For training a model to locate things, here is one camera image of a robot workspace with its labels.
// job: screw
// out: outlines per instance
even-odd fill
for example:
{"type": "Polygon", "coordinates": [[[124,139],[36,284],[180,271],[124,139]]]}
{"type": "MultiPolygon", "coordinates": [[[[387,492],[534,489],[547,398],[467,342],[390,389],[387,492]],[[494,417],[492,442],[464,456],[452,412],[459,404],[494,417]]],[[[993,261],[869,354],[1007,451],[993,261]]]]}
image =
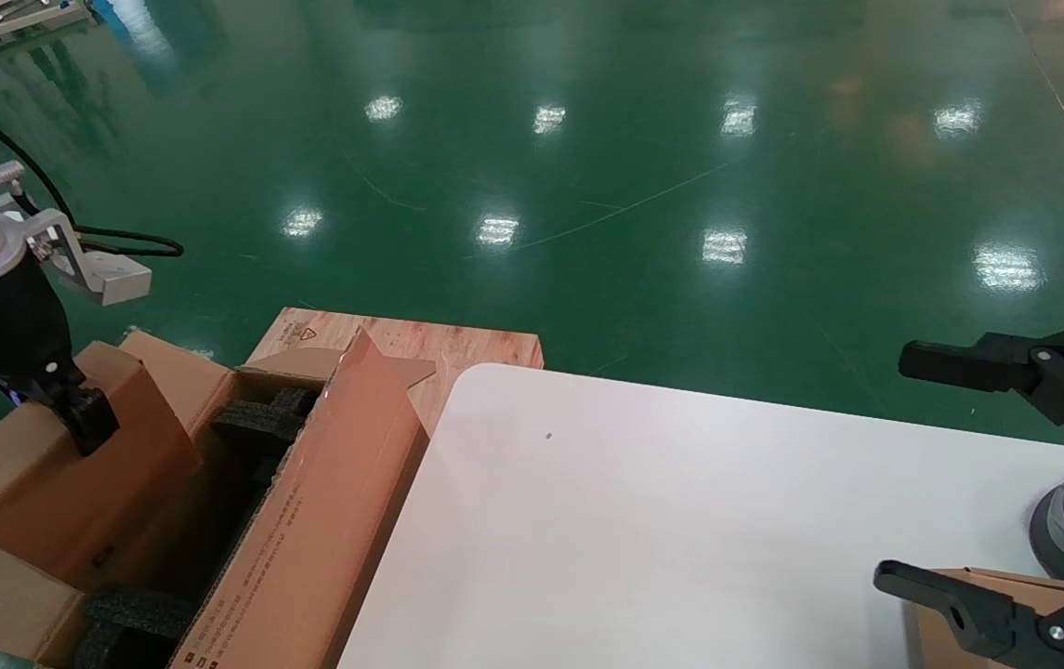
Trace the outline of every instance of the screw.
{"type": "Polygon", "coordinates": [[[35,254],[35,260],[45,262],[52,257],[52,245],[49,245],[47,240],[37,239],[32,245],[32,253],[35,254]]]}

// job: cardboard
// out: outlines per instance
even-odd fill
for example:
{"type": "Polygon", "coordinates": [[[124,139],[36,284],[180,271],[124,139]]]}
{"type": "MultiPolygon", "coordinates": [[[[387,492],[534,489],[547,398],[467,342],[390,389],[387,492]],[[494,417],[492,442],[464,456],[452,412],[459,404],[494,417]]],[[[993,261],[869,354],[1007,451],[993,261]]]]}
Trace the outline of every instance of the cardboard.
{"type": "Polygon", "coordinates": [[[429,445],[408,385],[359,332],[171,669],[336,664],[429,445]]]}
{"type": "Polygon", "coordinates": [[[90,344],[77,356],[120,428],[81,457],[51,411],[29,402],[0,422],[0,549],[83,591],[199,469],[180,420],[135,356],[90,344]]]}
{"type": "Polygon", "coordinates": [[[65,625],[84,596],[0,550],[0,651],[68,666],[71,648],[65,625]]]}
{"type": "MultiPolygon", "coordinates": [[[[342,352],[327,350],[305,359],[267,356],[231,370],[137,331],[123,340],[118,351],[101,344],[86,349],[90,350],[103,351],[90,355],[112,358],[102,365],[88,361],[82,365],[83,369],[88,365],[93,370],[92,380],[93,373],[101,373],[101,380],[95,382],[107,395],[114,391],[112,388],[129,382],[115,378],[115,373],[119,378],[137,377],[140,372],[134,369],[142,364],[143,378],[152,380],[154,385],[142,384],[137,392],[166,401],[174,415],[173,423],[192,441],[193,457],[200,454],[203,467],[176,495],[136,500],[142,505],[144,521],[140,525],[136,522],[131,538],[112,552],[106,566],[98,570],[98,579],[86,580],[85,584],[90,588],[98,584],[133,585],[200,601],[214,576],[213,564],[229,540],[231,520],[237,520],[246,505],[238,494],[246,482],[246,471],[239,470],[237,461],[210,430],[210,422],[234,399],[268,401],[281,386],[323,388],[342,352]]],[[[433,365],[427,361],[384,361],[386,367],[395,369],[401,385],[416,384],[433,371],[433,365]]],[[[112,403],[119,401],[114,395],[111,399],[112,403]]],[[[157,419],[163,418],[161,412],[157,419]]],[[[128,423],[122,424],[126,430],[128,423]]],[[[39,406],[18,407],[0,422],[0,508],[27,499],[27,490],[41,488],[48,475],[81,461],[73,452],[64,451],[67,437],[55,417],[39,406]],[[9,448],[2,448],[4,441],[10,441],[9,448]]],[[[111,446],[107,441],[99,453],[111,446]]],[[[402,473],[409,483],[414,467],[410,473],[406,469],[402,473]]],[[[395,507],[394,513],[397,512],[399,507],[395,507]]],[[[53,669],[68,669],[72,649],[86,628],[81,615],[83,602],[83,589],[0,550],[0,651],[53,669]]]]}
{"type": "MultiPolygon", "coordinates": [[[[983,588],[1008,593],[1019,604],[1032,606],[1036,614],[1047,615],[1064,606],[1064,581],[1038,579],[987,569],[941,569],[952,576],[983,588]]],[[[924,669],[1000,669],[1004,665],[993,659],[970,655],[958,647],[957,638],[943,615],[934,609],[916,606],[924,669]]]]}

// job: black robotic claw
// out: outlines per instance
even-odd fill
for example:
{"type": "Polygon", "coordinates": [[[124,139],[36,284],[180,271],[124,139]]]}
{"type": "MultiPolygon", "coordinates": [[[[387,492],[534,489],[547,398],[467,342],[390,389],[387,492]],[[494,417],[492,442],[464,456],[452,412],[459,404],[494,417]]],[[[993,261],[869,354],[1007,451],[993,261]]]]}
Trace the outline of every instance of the black robotic claw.
{"type": "Polygon", "coordinates": [[[82,456],[96,452],[119,429],[111,401],[98,388],[83,388],[85,374],[77,368],[71,356],[59,356],[30,377],[2,377],[0,388],[7,394],[37,401],[52,409],[52,414],[69,430],[69,435],[82,456]]]}
{"type": "Polygon", "coordinates": [[[1064,606],[1040,615],[1002,592],[896,563],[880,563],[875,587],[935,609],[962,651],[1012,669],[1064,669],[1064,606]]]}
{"type": "Polygon", "coordinates": [[[911,341],[899,372],[975,390],[1015,390],[1064,429],[1064,332],[1042,338],[987,332],[972,347],[911,341]]]}

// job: white equipment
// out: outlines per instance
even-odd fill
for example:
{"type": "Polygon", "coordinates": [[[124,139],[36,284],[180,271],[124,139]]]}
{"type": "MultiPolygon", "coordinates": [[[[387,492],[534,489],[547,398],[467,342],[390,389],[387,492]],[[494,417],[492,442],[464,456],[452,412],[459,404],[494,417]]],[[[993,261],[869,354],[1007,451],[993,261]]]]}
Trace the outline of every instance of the white equipment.
{"type": "Polygon", "coordinates": [[[880,561],[1042,575],[1064,446],[485,364],[339,669],[905,668],[880,561]]]}

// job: green epoxy floor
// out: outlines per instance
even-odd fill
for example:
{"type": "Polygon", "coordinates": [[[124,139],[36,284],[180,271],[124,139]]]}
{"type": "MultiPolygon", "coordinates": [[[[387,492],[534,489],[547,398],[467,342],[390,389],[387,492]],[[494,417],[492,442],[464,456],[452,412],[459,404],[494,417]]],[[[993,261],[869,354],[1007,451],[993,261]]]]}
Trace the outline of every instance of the green epoxy floor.
{"type": "Polygon", "coordinates": [[[1063,440],[896,361],[1064,329],[1064,0],[97,3],[0,49],[0,126],[81,223],[187,255],[136,304],[64,294],[78,347],[138,327],[238,364],[311,305],[1063,440]]]}

